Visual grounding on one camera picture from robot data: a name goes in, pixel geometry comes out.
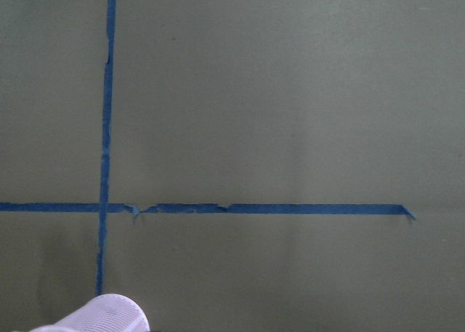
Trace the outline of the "pink mesh pen holder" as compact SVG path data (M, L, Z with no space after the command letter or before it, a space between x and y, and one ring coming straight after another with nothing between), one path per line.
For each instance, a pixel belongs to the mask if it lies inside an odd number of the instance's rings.
M130 298L109 293L97 296L75 312L33 331L146 332L151 331L140 306Z

